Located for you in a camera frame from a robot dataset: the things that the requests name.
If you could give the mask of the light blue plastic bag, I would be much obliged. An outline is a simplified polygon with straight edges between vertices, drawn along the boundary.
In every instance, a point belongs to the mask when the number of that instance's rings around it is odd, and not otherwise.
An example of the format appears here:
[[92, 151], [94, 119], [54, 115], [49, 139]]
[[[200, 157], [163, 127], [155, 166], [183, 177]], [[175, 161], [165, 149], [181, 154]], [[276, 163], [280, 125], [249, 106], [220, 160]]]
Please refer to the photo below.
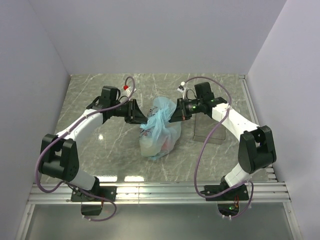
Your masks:
[[139, 146], [143, 157], [157, 160], [168, 155], [181, 136], [181, 123], [169, 122], [177, 105], [167, 97], [158, 96], [140, 125]]

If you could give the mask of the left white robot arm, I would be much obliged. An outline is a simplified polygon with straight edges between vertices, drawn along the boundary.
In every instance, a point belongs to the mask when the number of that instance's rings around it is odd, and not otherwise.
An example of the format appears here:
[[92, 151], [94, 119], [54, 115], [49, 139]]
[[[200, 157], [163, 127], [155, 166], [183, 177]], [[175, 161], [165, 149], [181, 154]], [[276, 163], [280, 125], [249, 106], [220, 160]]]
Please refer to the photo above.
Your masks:
[[82, 189], [82, 194], [89, 201], [100, 197], [99, 179], [80, 168], [79, 146], [111, 117], [121, 117], [128, 124], [147, 123], [147, 117], [135, 99], [120, 101], [120, 98], [118, 88], [104, 86], [101, 94], [75, 122], [56, 135], [47, 134], [43, 137], [35, 175], [39, 189], [42, 189], [40, 175], [47, 175]]

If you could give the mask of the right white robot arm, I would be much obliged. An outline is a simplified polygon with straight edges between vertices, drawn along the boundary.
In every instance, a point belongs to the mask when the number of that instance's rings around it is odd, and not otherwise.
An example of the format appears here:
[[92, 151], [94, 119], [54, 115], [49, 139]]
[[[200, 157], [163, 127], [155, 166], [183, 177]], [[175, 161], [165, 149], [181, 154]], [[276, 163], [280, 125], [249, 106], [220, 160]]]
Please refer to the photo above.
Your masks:
[[238, 187], [250, 182], [257, 171], [277, 160], [273, 133], [268, 126], [259, 126], [234, 110], [231, 99], [215, 97], [207, 81], [196, 84], [194, 88], [194, 99], [185, 96], [177, 99], [176, 109], [169, 121], [182, 122], [197, 113], [203, 113], [218, 122], [215, 130], [224, 126], [238, 140], [238, 163], [221, 179], [219, 191], [214, 194], [197, 192], [205, 199], [222, 196], [231, 200], [237, 195]]

